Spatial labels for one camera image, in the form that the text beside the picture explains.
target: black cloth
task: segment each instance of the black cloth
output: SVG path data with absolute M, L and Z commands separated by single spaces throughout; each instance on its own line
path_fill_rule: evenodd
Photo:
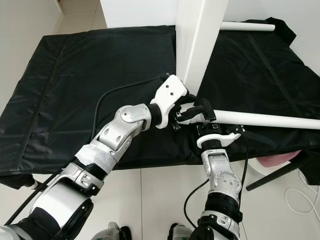
M 294 33 L 284 22 L 268 21 L 282 30 L 219 33 L 198 97 L 217 110 L 320 119 L 319 77 L 290 50 Z M 104 92 L 175 69 L 174 26 L 43 37 L 1 115 L 0 175 L 56 172 L 88 143 Z M 98 128 L 121 106 L 149 103 L 160 84 L 107 96 Z M 193 132 L 193 126 L 142 132 L 115 169 L 202 164 Z M 319 130 L 246 126 L 246 132 L 250 157 L 320 149 Z M 227 151 L 231 161 L 244 159 L 245 141 Z M 312 167 L 303 173 L 319 174 Z

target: white pvc pipe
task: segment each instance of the white pvc pipe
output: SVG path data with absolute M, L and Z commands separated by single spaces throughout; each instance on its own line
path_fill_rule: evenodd
M 275 28 L 276 26 L 272 24 L 223 21 L 221 24 L 220 30 L 272 32 L 275 30 Z
M 233 125 L 249 125 L 249 126 L 265 126 L 278 128 L 293 128 L 293 129 L 316 129 L 320 130 L 320 120 L 276 116 L 265 114 L 254 114 L 236 111 L 221 111 L 214 110 L 217 124 L 233 124 Z M 204 116 L 199 114 L 192 119 L 180 122 L 181 124 L 193 124 L 204 122 Z

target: black stand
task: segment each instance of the black stand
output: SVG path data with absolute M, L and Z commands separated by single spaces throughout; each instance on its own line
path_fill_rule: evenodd
M 283 166 L 282 168 L 280 168 L 279 170 L 269 174 L 268 176 L 265 176 L 263 178 L 261 178 L 260 180 L 246 186 L 246 190 L 247 191 L 252 191 L 253 189 L 256 189 L 264 184 L 267 184 L 283 175 L 286 175 L 290 172 L 292 172 L 293 170 L 296 170 L 300 167 L 302 167 L 303 165 L 309 163 L 310 161 L 312 161 L 312 157 L 309 157 L 308 154 L 306 154 L 305 152 L 301 151 L 295 158 L 293 158 L 291 160 L 291 163 L 289 163 L 288 165 Z

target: white tile floor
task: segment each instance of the white tile floor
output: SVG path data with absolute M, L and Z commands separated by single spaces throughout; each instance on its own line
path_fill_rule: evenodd
M 99 0 L 63 0 L 64 19 L 59 34 L 71 34 L 91 29 L 106 28 Z M 243 161 L 231 164 L 242 175 Z M 44 180 L 46 175 L 36 175 Z M 246 185 L 262 176 L 248 168 Z M 189 226 L 183 214 L 183 203 L 193 188 L 206 178 L 202 166 L 171 166 L 146 169 L 114 171 L 106 179 L 98 196 L 92 200 L 95 208 L 77 240 L 90 240 L 105 229 L 108 222 L 127 225 L 132 230 L 133 240 L 165 240 L 169 227 L 178 222 Z M 189 201 L 187 212 L 195 222 L 207 198 L 208 185 L 200 189 Z M 285 201 L 285 190 L 297 188 L 315 200 L 316 196 L 301 182 L 298 171 L 266 184 L 251 192 L 243 190 L 240 225 L 241 240 L 318 240 L 320 222 L 312 212 L 298 215 L 292 212 Z M 17 191 L 0 185 L 0 224 L 9 218 L 31 193 L 28 188 Z M 289 202 L 300 211 L 311 206 L 295 192 Z M 28 214 L 25 209 L 19 219 Z

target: pink object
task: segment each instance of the pink object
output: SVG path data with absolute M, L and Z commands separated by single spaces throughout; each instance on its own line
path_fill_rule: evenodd
M 279 155 L 257 157 L 256 159 L 265 168 L 270 168 L 270 167 L 278 166 L 280 164 L 284 164 L 285 162 L 288 162 L 289 160 L 297 156 L 298 153 L 300 152 L 301 150 L 298 150 L 298 151 L 279 154 Z

